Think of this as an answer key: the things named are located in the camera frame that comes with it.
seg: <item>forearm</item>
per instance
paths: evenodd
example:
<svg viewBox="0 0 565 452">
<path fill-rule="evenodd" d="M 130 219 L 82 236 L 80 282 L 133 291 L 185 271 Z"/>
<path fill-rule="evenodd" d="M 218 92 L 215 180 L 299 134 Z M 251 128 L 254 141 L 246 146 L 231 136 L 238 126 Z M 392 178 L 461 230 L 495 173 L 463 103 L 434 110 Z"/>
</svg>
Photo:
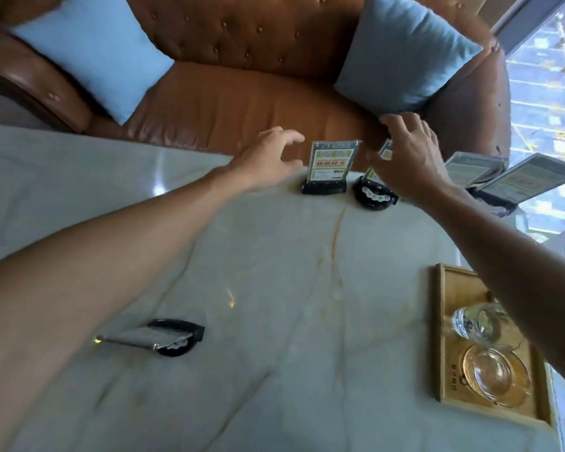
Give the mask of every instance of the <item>forearm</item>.
<svg viewBox="0 0 565 452">
<path fill-rule="evenodd" d="M 239 191 L 209 174 L 0 261 L 0 440 L 83 340 Z"/>
<path fill-rule="evenodd" d="M 565 259 L 507 227 L 464 190 L 440 190 L 423 209 L 565 376 Z"/>
</svg>

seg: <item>wooden tray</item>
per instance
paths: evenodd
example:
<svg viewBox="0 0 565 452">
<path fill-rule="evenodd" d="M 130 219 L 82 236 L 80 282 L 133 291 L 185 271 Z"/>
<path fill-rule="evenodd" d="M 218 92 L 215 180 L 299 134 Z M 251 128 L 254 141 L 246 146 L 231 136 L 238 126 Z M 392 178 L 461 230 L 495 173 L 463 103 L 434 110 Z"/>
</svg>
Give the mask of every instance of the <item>wooden tray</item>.
<svg viewBox="0 0 565 452">
<path fill-rule="evenodd" d="M 532 395 L 528 396 L 521 405 L 514 408 L 498 406 L 478 395 L 467 385 L 461 373 L 460 362 L 465 351 L 473 343 L 458 334 L 444 333 L 444 316 L 449 318 L 462 306 L 490 302 L 493 301 L 493 298 L 479 276 L 473 271 L 440 263 L 437 265 L 437 274 L 439 283 L 436 314 L 437 343 L 439 343 L 439 347 L 436 343 L 438 401 L 521 424 L 535 426 L 547 424 L 556 430 L 554 400 L 551 398 L 550 368 L 529 341 L 523 342 L 514 352 L 527 366 L 532 382 Z"/>
</svg>

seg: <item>leather armrest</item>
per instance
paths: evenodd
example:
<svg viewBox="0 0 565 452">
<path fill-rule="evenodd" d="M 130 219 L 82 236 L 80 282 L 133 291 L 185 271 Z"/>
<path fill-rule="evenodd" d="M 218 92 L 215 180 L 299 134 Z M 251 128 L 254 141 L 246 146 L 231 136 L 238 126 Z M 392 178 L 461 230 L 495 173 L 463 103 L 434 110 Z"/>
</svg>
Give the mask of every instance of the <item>leather armrest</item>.
<svg viewBox="0 0 565 452">
<path fill-rule="evenodd" d="M 444 159 L 454 152 L 509 156 L 510 90 L 504 51 L 481 19 L 461 6 L 439 12 L 483 51 L 463 66 L 423 108 Z"/>
<path fill-rule="evenodd" d="M 68 77 L 15 37 L 0 33 L 0 93 L 5 93 L 57 128 L 82 133 L 92 111 Z"/>
</svg>

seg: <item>sofa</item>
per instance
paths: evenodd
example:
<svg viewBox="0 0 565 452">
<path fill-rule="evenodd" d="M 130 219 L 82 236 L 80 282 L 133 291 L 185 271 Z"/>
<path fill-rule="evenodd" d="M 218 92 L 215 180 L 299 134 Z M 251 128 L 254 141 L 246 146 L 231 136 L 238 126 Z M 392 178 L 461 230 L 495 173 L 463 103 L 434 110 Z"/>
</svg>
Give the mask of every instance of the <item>sofa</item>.
<svg viewBox="0 0 565 452">
<path fill-rule="evenodd" d="M 489 28 L 460 2 L 418 0 L 483 50 L 420 110 L 444 158 L 456 151 L 508 156 L 509 82 L 504 52 Z M 59 0 L 43 0 L 51 9 Z M 333 83 L 364 0 L 128 0 L 149 39 L 175 60 L 118 125 L 69 75 L 30 46 L 0 32 L 0 93 L 54 128 L 233 155 L 272 126 L 305 135 L 284 159 L 309 160 L 311 142 L 389 136 L 371 113 L 339 95 Z M 15 11 L 10 22 L 22 21 Z M 38 6 L 25 12 L 38 14 Z"/>
</svg>

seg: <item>pillow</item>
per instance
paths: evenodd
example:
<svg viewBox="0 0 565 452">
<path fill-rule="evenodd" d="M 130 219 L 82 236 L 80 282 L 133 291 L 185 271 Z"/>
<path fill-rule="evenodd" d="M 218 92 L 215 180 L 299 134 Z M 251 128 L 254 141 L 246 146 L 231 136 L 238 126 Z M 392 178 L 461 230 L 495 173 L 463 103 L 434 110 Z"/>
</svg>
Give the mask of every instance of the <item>pillow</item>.
<svg viewBox="0 0 565 452">
<path fill-rule="evenodd" d="M 416 111 L 481 51 L 414 0 L 366 0 L 335 89 L 377 117 Z"/>
<path fill-rule="evenodd" d="M 75 77 L 120 125 L 173 65 L 126 0 L 65 0 L 11 32 Z"/>
</svg>

